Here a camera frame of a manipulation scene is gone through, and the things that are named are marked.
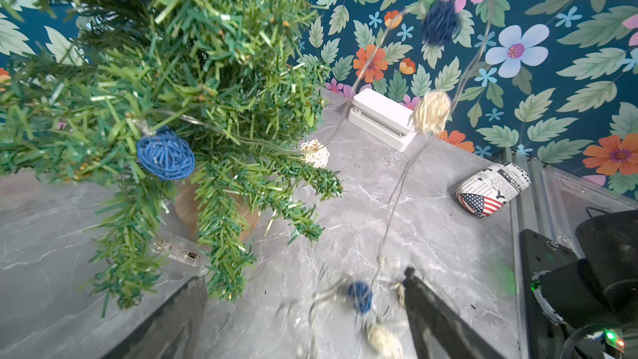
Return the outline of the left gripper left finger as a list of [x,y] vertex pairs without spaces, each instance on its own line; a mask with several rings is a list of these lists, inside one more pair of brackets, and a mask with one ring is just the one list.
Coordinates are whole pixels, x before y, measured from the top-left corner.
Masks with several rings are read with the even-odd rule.
[[106,358],[192,358],[208,301],[206,282],[192,277]]

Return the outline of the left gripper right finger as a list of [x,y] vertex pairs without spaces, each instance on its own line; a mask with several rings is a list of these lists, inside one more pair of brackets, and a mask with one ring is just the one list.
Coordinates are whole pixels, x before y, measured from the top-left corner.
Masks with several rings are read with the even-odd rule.
[[502,357],[416,275],[414,268],[405,269],[402,285],[418,359],[431,357],[428,340],[438,342],[449,358]]

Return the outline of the clear battery box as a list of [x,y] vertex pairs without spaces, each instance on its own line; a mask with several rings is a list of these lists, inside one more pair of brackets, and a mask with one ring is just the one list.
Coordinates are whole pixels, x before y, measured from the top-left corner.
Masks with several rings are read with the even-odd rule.
[[192,268],[199,268],[202,264],[202,255],[199,253],[199,249],[187,240],[155,239],[151,243],[151,249],[156,254]]

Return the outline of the green christmas tree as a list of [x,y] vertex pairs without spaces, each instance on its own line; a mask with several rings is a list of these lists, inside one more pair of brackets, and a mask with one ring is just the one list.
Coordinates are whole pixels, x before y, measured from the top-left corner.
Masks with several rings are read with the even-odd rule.
[[[16,0],[1,0],[12,10]],[[302,61],[311,0],[33,0],[87,27],[60,48],[13,54],[1,83],[1,173],[114,189],[98,225],[91,292],[121,309],[154,291],[151,249],[167,204],[189,182],[199,201],[209,295],[233,301],[254,263],[247,212],[270,209],[317,241],[308,186],[337,198],[337,173],[299,146],[321,119],[329,70]]]

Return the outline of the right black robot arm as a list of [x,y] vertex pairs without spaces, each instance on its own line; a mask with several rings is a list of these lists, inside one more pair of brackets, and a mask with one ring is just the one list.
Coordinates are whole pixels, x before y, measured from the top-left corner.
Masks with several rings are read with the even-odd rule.
[[543,235],[518,233],[517,280],[530,358],[602,358],[621,353],[618,333],[637,324],[637,212],[588,216],[576,254]]

